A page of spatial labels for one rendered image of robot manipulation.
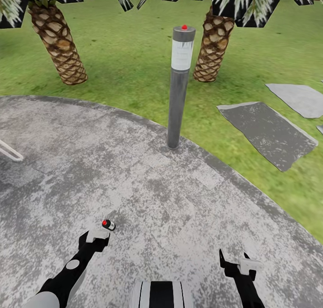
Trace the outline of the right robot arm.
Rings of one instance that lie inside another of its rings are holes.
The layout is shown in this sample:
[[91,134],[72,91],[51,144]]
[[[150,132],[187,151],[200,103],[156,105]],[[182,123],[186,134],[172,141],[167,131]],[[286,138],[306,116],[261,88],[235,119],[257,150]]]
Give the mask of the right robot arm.
[[259,260],[250,259],[246,253],[244,256],[245,258],[238,257],[238,264],[232,264],[225,261],[223,253],[219,249],[220,266],[225,268],[227,277],[235,279],[243,308],[265,308],[253,285],[256,271],[262,271],[265,265]]

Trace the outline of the pesticide atomizer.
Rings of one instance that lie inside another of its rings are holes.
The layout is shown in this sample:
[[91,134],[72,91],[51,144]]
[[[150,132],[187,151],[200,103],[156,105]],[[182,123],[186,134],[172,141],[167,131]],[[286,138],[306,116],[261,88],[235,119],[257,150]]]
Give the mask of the pesticide atomizer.
[[104,228],[106,228],[108,231],[113,231],[115,230],[115,224],[108,220],[107,218],[105,219],[105,224],[102,224]]

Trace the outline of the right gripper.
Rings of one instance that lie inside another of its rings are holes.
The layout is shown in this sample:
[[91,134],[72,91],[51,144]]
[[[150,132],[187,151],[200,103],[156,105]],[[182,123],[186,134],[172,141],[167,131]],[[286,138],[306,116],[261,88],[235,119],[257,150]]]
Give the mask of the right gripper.
[[[249,258],[249,256],[244,253],[244,256],[246,258]],[[225,275],[227,277],[232,277],[235,279],[237,290],[239,291],[240,288],[249,286],[252,288],[255,288],[253,285],[253,281],[255,280],[256,276],[256,270],[250,270],[249,275],[242,275],[237,268],[238,264],[232,264],[230,262],[225,261],[223,257],[223,253],[221,252],[221,249],[219,249],[219,257],[220,257],[220,266],[222,268],[225,268]]]

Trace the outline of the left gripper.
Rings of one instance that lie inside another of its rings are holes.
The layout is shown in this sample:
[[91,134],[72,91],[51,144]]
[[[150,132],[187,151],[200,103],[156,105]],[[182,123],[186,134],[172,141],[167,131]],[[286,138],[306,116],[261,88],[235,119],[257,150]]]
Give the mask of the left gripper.
[[79,239],[79,250],[86,249],[90,252],[91,257],[95,252],[102,252],[105,246],[108,246],[109,238],[103,239],[103,238],[96,238],[95,241],[92,243],[86,242],[87,231],[85,234],[83,234]]

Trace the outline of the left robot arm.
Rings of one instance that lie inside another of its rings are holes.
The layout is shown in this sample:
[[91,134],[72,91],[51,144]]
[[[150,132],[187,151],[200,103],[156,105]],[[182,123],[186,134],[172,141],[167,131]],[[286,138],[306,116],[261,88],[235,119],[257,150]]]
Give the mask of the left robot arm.
[[95,252],[108,246],[108,231],[88,230],[79,239],[79,251],[53,279],[21,308],[66,308],[86,275],[86,267]]

